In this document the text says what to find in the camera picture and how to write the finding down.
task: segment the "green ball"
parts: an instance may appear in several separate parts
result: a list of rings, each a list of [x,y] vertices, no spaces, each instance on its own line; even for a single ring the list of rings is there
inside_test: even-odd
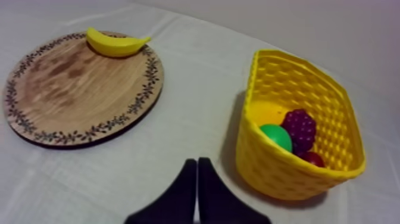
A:
[[[280,147],[286,149],[290,153],[292,152],[292,140],[283,127],[279,125],[262,125],[260,129]]]

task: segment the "red tomato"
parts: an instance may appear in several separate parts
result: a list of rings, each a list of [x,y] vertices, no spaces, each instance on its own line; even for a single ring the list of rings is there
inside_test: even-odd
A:
[[[324,160],[314,152],[303,153],[300,158],[319,167],[325,167]]]

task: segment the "table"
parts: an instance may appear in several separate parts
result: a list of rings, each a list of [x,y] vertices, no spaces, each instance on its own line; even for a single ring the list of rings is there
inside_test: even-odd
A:
[[[88,26],[153,37],[149,45],[165,70],[160,99],[124,135],[77,151],[29,144],[1,116],[1,223],[123,223],[171,184],[186,158],[198,157],[209,157],[232,192],[273,223],[400,219],[399,119],[383,98],[335,71],[325,70],[354,105],[365,173],[291,206],[243,183],[234,169],[234,148],[251,59],[260,48],[277,47],[215,24],[123,1],[7,0],[0,3],[0,85],[35,46]]]

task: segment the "purple grapes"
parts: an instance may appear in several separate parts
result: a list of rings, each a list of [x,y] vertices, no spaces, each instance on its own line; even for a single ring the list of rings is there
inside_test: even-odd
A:
[[[288,112],[281,126],[289,133],[292,139],[293,153],[297,156],[313,147],[316,122],[304,109]]]

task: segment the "banana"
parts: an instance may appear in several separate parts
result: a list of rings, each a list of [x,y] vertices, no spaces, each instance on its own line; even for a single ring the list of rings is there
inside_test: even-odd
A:
[[[86,40],[93,49],[104,56],[125,57],[137,53],[151,38],[113,38],[89,27]]]

